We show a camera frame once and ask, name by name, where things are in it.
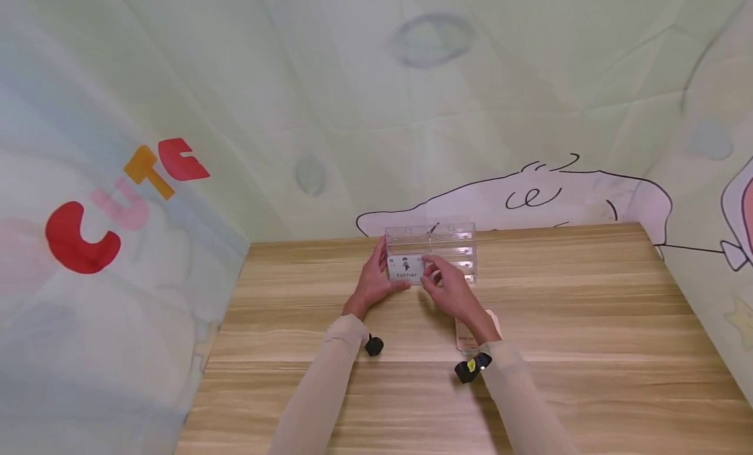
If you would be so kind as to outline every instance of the table surface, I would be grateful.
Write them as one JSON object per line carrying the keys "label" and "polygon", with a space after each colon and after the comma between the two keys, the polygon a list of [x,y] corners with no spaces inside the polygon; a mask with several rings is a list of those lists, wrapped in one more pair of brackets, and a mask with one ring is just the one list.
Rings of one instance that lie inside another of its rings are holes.
{"label": "table surface", "polygon": [[[374,238],[254,244],[175,454],[264,454]],[[481,302],[585,454],[750,454],[753,411],[637,224],[478,234]],[[511,454],[454,321],[417,288],[366,317],[329,454]]]}

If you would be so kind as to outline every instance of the left hand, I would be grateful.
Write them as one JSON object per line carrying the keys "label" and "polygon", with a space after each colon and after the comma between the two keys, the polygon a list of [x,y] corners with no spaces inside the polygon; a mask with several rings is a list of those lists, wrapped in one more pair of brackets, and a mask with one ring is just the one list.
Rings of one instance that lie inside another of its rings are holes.
{"label": "left hand", "polygon": [[361,278],[358,279],[356,291],[353,292],[343,307],[343,316],[354,315],[363,321],[363,315],[373,303],[382,300],[387,295],[410,288],[406,280],[390,280],[384,274],[387,268],[387,238],[382,236],[376,243],[371,257],[361,268]]}

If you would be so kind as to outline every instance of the hand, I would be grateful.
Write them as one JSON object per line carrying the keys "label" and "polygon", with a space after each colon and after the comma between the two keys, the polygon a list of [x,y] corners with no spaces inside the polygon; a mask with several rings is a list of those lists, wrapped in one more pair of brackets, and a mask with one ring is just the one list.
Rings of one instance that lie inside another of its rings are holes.
{"label": "hand", "polygon": [[492,317],[471,291],[464,273],[439,256],[423,256],[422,259],[431,265],[424,269],[421,284],[436,306],[465,324],[479,345],[487,341],[500,341],[501,336]]}
{"label": "hand", "polygon": [[410,282],[406,280],[390,281],[384,274],[386,268],[387,240],[382,236],[376,243],[371,257],[361,268],[361,278],[358,279],[356,291],[343,307],[343,316],[352,314],[363,321],[363,315],[373,303],[382,300],[392,292],[410,288]]}

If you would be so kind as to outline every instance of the right hand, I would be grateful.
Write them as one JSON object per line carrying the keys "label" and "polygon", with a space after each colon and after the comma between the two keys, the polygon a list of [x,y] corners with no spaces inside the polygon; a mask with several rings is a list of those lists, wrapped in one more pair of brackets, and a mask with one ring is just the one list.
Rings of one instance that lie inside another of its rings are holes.
{"label": "right hand", "polygon": [[465,324],[479,345],[500,341],[492,317],[471,291],[464,273],[439,256],[423,256],[422,259],[431,265],[424,269],[421,284],[436,306]]}

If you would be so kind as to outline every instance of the wall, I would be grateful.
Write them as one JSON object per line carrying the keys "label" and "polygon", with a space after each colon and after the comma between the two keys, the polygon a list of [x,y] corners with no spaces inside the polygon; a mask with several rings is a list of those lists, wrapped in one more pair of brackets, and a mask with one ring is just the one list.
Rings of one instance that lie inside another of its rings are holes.
{"label": "wall", "polygon": [[171,453],[249,242],[437,221],[642,223],[750,397],[742,3],[0,0],[3,446]]}

